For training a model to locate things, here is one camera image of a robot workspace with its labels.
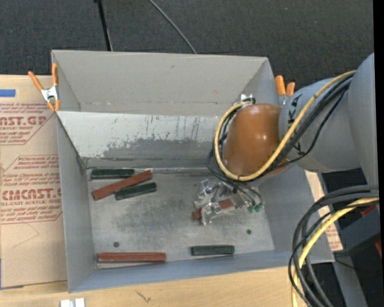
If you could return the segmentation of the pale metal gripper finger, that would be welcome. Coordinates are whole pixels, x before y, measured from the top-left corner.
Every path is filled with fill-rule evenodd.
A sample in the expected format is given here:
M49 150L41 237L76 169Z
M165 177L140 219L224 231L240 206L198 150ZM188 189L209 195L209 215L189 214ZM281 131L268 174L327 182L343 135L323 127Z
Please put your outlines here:
M223 214L224 211L219 204L208 203L205 207L200 209L200 222L203 225L208 225L212 220Z
M215 190L215 187L211 185L208 179L202 180L198 185L194 204L210 203L214 197Z

